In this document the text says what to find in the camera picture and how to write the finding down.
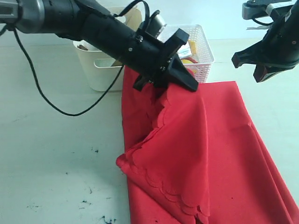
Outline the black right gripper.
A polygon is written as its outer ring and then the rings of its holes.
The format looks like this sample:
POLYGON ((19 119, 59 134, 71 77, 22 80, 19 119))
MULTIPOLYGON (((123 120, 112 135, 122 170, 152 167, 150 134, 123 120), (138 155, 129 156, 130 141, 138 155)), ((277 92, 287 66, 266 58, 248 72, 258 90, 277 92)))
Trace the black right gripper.
POLYGON ((299 2, 271 3, 265 12, 273 24, 264 38, 232 56, 236 69, 244 64, 256 65, 253 77, 257 83, 292 70, 299 63, 299 2))

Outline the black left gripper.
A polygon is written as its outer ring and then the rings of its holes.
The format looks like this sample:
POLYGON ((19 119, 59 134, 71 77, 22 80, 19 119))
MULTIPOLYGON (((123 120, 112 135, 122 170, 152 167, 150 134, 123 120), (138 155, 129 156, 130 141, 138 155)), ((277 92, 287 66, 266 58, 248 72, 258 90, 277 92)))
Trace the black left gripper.
POLYGON ((189 39, 189 34, 178 28, 164 44, 142 29, 142 22, 136 31, 115 18, 97 18, 99 31, 96 35, 95 46, 112 58, 139 73, 133 87, 142 90, 148 82, 154 82, 157 70, 161 66, 158 62, 161 54, 171 58, 167 68, 167 81, 195 92, 199 83, 182 64, 178 50, 189 39))

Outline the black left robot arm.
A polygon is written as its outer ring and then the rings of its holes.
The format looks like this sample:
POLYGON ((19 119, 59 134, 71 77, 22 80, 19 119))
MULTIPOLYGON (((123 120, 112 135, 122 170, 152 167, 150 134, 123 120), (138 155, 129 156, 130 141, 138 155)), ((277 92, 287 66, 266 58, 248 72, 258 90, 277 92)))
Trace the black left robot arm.
POLYGON ((175 83, 196 91, 198 82, 180 61, 177 51, 189 39, 178 29, 168 40, 157 39, 151 29, 157 21, 145 5, 145 18, 137 30, 119 21, 137 1, 114 14, 95 0, 3 0, 0 21, 25 34, 55 34, 84 40, 138 73, 134 88, 147 83, 165 87, 175 83))

